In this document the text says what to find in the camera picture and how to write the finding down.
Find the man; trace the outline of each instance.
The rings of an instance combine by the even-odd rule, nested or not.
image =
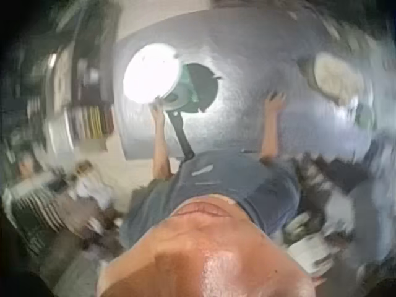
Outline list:
[[[267,237],[294,214],[295,174],[278,155],[277,116],[284,94],[264,105],[260,161],[207,152],[171,174],[160,107],[147,198],[121,230],[130,250],[103,271],[99,296],[315,296],[311,279]]]

